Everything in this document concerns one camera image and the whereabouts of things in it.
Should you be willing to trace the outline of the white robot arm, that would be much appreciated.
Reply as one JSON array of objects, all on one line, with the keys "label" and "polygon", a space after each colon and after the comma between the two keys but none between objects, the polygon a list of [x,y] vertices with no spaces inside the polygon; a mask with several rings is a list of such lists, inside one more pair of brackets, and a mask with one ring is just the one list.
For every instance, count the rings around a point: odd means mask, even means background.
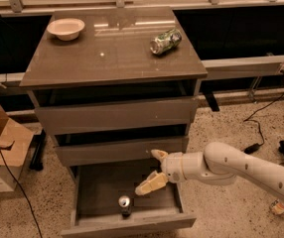
[{"label": "white robot arm", "polygon": [[168,154],[152,150],[151,153],[160,162],[161,171],[148,175],[135,188],[137,195],[158,190],[168,182],[197,179],[206,184],[227,185],[240,176],[284,202],[284,167],[247,155],[231,145],[212,142],[202,152]]}]

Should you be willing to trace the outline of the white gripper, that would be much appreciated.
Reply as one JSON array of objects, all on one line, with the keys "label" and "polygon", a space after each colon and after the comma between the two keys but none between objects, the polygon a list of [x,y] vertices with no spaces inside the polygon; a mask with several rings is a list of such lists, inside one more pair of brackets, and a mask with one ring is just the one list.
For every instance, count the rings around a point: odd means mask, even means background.
[{"label": "white gripper", "polygon": [[162,173],[152,172],[136,188],[137,195],[145,195],[164,187],[167,182],[178,183],[184,180],[182,167],[182,153],[168,154],[165,151],[154,149],[152,156],[161,163]]}]

